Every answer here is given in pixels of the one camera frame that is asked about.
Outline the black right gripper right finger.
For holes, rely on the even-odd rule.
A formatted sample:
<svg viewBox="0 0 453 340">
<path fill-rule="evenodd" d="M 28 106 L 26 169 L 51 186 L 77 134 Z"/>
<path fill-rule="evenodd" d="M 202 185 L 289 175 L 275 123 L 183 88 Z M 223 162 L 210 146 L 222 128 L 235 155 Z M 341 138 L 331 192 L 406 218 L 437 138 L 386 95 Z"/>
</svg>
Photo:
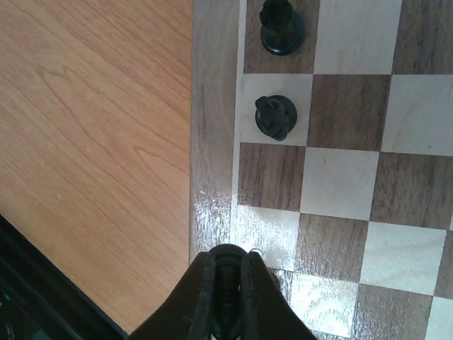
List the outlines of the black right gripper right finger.
<svg viewBox="0 0 453 340">
<path fill-rule="evenodd" d="M 241 260 L 241 338 L 315 339 L 284 299 L 259 253 Z"/>
</svg>

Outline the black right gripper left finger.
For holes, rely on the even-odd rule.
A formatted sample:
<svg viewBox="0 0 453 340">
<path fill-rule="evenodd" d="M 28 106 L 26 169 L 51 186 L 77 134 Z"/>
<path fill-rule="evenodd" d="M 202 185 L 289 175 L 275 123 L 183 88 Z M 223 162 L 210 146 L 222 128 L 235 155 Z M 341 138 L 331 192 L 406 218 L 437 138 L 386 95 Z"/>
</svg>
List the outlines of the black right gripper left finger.
<svg viewBox="0 0 453 340">
<path fill-rule="evenodd" d="M 210 339 L 216 262 L 199 253 L 164 303 L 129 339 Z"/>
</svg>

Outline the black chess piece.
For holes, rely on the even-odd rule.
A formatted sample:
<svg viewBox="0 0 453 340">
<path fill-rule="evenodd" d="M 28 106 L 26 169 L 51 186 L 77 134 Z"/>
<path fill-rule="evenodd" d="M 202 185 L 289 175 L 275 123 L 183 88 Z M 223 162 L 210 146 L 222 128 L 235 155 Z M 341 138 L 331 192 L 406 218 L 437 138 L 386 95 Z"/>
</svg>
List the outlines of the black chess piece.
<svg viewBox="0 0 453 340">
<path fill-rule="evenodd" d="M 238 339 L 241 335 L 241 260 L 246 252 L 233 244 L 220 244 L 210 255 L 216 261 L 211 333 L 215 339 Z"/>
</svg>

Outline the black knight piece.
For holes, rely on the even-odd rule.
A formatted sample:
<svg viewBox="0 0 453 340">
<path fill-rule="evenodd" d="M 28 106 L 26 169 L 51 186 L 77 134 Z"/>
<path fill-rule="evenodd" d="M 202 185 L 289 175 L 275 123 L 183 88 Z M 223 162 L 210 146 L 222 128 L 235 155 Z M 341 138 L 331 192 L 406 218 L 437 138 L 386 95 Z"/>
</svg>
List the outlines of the black knight piece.
<svg viewBox="0 0 453 340">
<path fill-rule="evenodd" d="M 258 129 L 266 136 L 281 142 L 297 123 L 297 109 L 285 96 L 261 96 L 255 101 L 255 120 Z"/>
</svg>

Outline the black rook piece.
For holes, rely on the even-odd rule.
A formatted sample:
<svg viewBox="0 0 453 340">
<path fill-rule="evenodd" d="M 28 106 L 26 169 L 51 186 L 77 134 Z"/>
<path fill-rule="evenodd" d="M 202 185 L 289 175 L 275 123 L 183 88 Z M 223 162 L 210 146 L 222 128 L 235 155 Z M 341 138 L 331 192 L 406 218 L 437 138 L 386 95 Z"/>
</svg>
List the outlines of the black rook piece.
<svg viewBox="0 0 453 340">
<path fill-rule="evenodd" d="M 290 55 L 302 45 L 304 24 L 288 0 L 265 1 L 259 19 L 260 41 L 269 53 Z"/>
</svg>

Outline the wooden chess board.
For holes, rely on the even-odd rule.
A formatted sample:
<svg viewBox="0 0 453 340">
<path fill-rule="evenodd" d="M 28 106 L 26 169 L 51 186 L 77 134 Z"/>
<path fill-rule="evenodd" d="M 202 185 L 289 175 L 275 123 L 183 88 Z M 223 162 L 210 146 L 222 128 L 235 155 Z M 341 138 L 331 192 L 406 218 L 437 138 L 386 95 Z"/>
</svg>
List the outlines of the wooden chess board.
<svg viewBox="0 0 453 340">
<path fill-rule="evenodd" d="M 292 6 L 278 57 L 261 1 L 193 4 L 190 256 L 257 251 L 319 339 L 451 339 L 452 2 Z M 272 95 L 297 109 L 281 142 Z"/>
</svg>

